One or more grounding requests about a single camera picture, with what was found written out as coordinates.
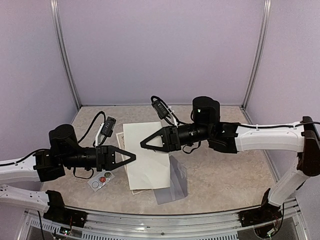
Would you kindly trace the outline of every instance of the white paper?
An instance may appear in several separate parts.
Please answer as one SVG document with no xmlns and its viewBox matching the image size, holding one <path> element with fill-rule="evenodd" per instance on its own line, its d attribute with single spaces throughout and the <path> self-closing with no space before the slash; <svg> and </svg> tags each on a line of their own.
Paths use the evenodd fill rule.
<svg viewBox="0 0 320 240">
<path fill-rule="evenodd" d="M 119 132 L 116 134 L 116 140 L 118 141 L 118 146 L 120 149 L 122 150 L 126 150 L 125 148 L 125 137 L 124 137 L 124 133 L 123 132 Z M 121 155 L 122 157 L 122 161 L 125 161 L 126 159 L 128 159 L 129 157 L 126 155 Z M 125 172 L 127 173 L 127 165 L 124 165 L 124 169 Z M 145 191 L 148 191 L 150 189 L 140 189 L 140 190 L 131 190 L 132 195 L 136 195 L 136 194 L 140 194 L 143 193 Z"/>
<path fill-rule="evenodd" d="M 130 190 L 170 187 L 169 154 L 140 146 L 141 141 L 161 128 L 160 121 L 123 124 L 125 150 L 136 155 L 136 160 L 126 165 Z M 162 146 L 163 143 L 156 137 L 148 144 Z"/>
</svg>

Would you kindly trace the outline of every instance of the purple wall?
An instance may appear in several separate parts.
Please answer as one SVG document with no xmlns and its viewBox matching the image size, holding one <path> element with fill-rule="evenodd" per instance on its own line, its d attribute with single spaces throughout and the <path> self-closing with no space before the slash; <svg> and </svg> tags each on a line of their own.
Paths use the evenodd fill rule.
<svg viewBox="0 0 320 240">
<path fill-rule="evenodd" d="M 50 1 L 0 2 L 0 160 L 49 147 L 48 132 L 76 114 Z M 18 186 L 39 189 L 39 183 Z M 23 209 L 0 206 L 1 239 L 14 239 Z"/>
<path fill-rule="evenodd" d="M 280 124 L 311 116 L 320 121 L 320 1 L 273 1 L 248 113 L 254 123 Z M 282 176 L 295 154 L 274 151 Z M 320 239 L 320 176 L 296 193 L 312 240 Z"/>
<path fill-rule="evenodd" d="M 242 103 L 263 0 L 59 1 L 72 74 L 84 105 Z"/>
</svg>

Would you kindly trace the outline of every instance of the sticker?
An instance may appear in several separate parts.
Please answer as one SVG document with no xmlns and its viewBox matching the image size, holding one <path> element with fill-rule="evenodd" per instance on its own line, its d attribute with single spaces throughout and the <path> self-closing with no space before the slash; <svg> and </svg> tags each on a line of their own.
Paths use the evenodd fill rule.
<svg viewBox="0 0 320 240">
<path fill-rule="evenodd" d="M 111 179 L 113 179 L 115 175 L 110 171 L 102 171 L 98 175 L 92 177 L 88 184 L 92 188 L 93 191 L 98 191 L 103 186 L 107 185 Z"/>
</svg>

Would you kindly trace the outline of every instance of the beige speckled surface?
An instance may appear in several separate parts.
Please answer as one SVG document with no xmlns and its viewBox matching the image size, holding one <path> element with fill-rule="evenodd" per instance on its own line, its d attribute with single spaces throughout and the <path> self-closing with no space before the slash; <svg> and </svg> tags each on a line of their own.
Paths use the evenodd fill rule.
<svg viewBox="0 0 320 240">
<path fill-rule="evenodd" d="M 173 108 L 181 121 L 190 122 L 191 106 Z M 159 121 L 151 106 L 82 107 L 73 122 L 78 139 L 99 111 L 117 120 L 114 134 L 105 143 L 108 145 L 118 146 L 115 133 L 123 131 L 124 123 Z M 225 122 L 246 121 L 235 106 L 222 106 L 220 115 L 221 121 Z M 83 147 L 92 145 L 101 121 L 102 116 L 81 143 Z M 93 192 L 87 180 L 73 177 L 72 171 L 67 169 L 66 176 L 44 183 L 42 190 L 58 191 L 66 205 L 91 210 L 131 214 L 193 214 L 258 205 L 267 188 L 275 184 L 265 157 L 259 150 L 225 154 L 213 151 L 203 142 L 200 149 L 190 155 L 182 151 L 172 155 L 187 168 L 189 195 L 178 201 L 157 205 L 152 190 L 132 195 L 124 167 L 114 170 L 115 178 L 97 192 Z M 90 173 L 78 169 L 77 175 L 88 177 Z"/>
</svg>

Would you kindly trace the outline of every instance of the black cable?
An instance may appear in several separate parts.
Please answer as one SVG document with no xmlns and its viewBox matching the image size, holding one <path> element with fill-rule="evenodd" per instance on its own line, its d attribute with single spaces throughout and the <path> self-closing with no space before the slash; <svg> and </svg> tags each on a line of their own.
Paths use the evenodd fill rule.
<svg viewBox="0 0 320 240">
<path fill-rule="evenodd" d="M 18 160 L 18 161 L 13 161 L 13 162 L 9 162 L 9 163 L 0 164 L 0 167 L 10 166 L 10 165 L 14 165 L 14 164 L 21 163 L 22 161 L 24 161 L 24 160 L 26 160 L 28 157 L 30 157 L 32 154 L 35 154 L 35 153 L 40 152 L 40 151 L 45 151 L 45 150 L 49 150 L 49 149 L 47 149 L 47 148 L 40 148 L 40 149 L 38 149 L 38 150 L 34 150 L 33 152 L 30 152 L 27 156 L 21 158 L 20 160 Z"/>
<path fill-rule="evenodd" d="M 247 129 L 278 129 L 278 128 L 289 128 L 289 129 L 292 129 L 292 128 L 297 128 L 297 127 L 300 127 L 302 125 L 308 125 L 308 124 L 319 124 L 320 125 L 320 122 L 319 121 L 311 121 L 311 122 L 302 122 L 302 123 L 299 123 L 297 125 L 274 125 L 274 126 L 254 126 L 254 125 L 243 125 L 243 124 L 240 124 L 240 123 L 235 123 L 236 125 L 238 125 L 239 127 L 244 127 L 244 128 L 247 128 Z"/>
<path fill-rule="evenodd" d="M 91 174 L 90 177 L 76 176 L 76 170 L 77 170 L 77 168 L 74 167 L 74 168 L 73 168 L 73 176 L 75 176 L 75 177 L 78 178 L 78 179 L 90 179 L 90 178 L 92 178 L 92 176 L 95 174 L 95 170 L 94 170 L 93 168 L 90 168 L 90 170 L 92 171 L 92 174 Z"/>
<path fill-rule="evenodd" d="M 105 143 L 105 141 L 107 140 L 107 136 L 104 136 L 102 141 L 100 142 L 99 146 L 101 146 L 102 144 Z M 95 148 L 96 147 L 96 140 L 93 141 L 92 146 Z"/>
<path fill-rule="evenodd" d="M 171 126 L 174 125 L 172 122 L 170 122 L 170 121 L 168 120 L 168 118 L 165 117 L 164 120 L 165 120 L 169 125 L 171 125 Z"/>
<path fill-rule="evenodd" d="M 165 101 L 163 101 L 160 97 L 153 95 L 150 99 L 151 99 L 151 102 L 152 102 L 152 103 L 154 102 L 154 99 L 157 99 L 157 100 L 159 100 L 160 102 L 162 102 L 162 103 L 166 106 L 167 109 L 170 109 L 169 106 L 165 103 Z M 171 114 L 172 114 L 172 116 L 175 117 L 178 125 L 179 125 L 179 124 L 187 124 L 187 123 L 185 123 L 185 122 L 183 122 L 183 121 L 180 121 L 179 118 L 175 115 L 175 113 L 174 113 L 173 111 L 171 111 Z"/>
<path fill-rule="evenodd" d="M 194 122 L 194 111 L 193 110 L 190 113 L 190 119 L 192 122 Z"/>
<path fill-rule="evenodd" d="M 44 234 L 44 229 L 42 228 L 41 215 L 40 215 L 40 212 L 39 212 L 39 211 L 37 211 L 37 212 L 38 212 L 38 215 L 39 215 L 39 221 L 40 221 L 40 229 L 41 229 L 42 239 L 43 239 L 43 240 L 46 240 L 46 239 L 45 239 L 45 234 Z"/>
<path fill-rule="evenodd" d="M 198 141 L 198 146 L 192 148 L 191 151 L 185 151 L 185 147 L 186 147 L 186 146 L 188 146 L 188 145 L 184 145 L 184 146 L 183 146 L 182 151 L 183 151 L 185 154 L 191 154 L 194 150 L 200 148 L 200 146 L 201 146 L 201 141 Z"/>
<path fill-rule="evenodd" d="M 277 231 L 273 235 L 271 235 L 271 237 L 274 237 L 280 231 L 282 227 L 282 223 L 284 222 L 284 217 L 285 217 L 285 203 L 282 204 L 282 218 L 281 218 L 280 226 L 277 229 Z"/>
<path fill-rule="evenodd" d="M 300 127 L 302 125 L 307 125 L 307 124 L 318 124 L 318 125 L 320 125 L 320 121 L 302 122 L 302 123 L 299 123 L 299 124 L 297 124 L 295 126 L 296 127 Z"/>
<path fill-rule="evenodd" d="M 85 139 L 85 137 L 87 136 L 87 134 L 89 133 L 90 129 L 92 128 L 92 126 L 94 125 L 95 121 L 97 120 L 97 118 L 100 116 L 100 115 L 103 115 L 103 119 L 104 119 L 104 122 L 106 122 L 106 114 L 104 111 L 100 111 L 98 112 L 95 117 L 93 118 L 90 126 L 88 127 L 88 129 L 86 130 L 85 134 L 80 138 L 80 140 L 78 141 L 78 144 L 82 142 L 83 139 Z"/>
</svg>

